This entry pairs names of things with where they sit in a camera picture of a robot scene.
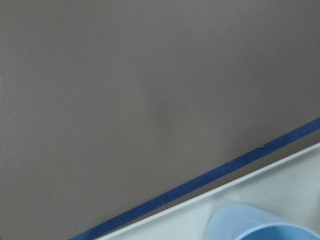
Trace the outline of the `light blue plastic cup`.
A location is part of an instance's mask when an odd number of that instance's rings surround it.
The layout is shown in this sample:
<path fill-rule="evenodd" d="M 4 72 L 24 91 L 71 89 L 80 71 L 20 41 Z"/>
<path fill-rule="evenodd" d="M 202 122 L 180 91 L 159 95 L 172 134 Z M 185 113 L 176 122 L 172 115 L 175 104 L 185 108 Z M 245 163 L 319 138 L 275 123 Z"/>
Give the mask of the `light blue plastic cup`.
<path fill-rule="evenodd" d="M 207 240 L 318 240 L 314 231 L 246 204 L 219 210 L 207 226 Z"/>

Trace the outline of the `beige plastic tray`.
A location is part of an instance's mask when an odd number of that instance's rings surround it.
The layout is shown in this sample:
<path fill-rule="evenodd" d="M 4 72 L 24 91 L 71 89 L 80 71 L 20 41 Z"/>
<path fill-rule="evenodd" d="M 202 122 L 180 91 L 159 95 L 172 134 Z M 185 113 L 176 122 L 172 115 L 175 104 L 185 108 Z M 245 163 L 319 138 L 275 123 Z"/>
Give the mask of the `beige plastic tray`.
<path fill-rule="evenodd" d="M 320 230 L 320 146 L 308 147 L 113 233 L 107 240 L 204 240 L 212 216 L 247 204 Z"/>

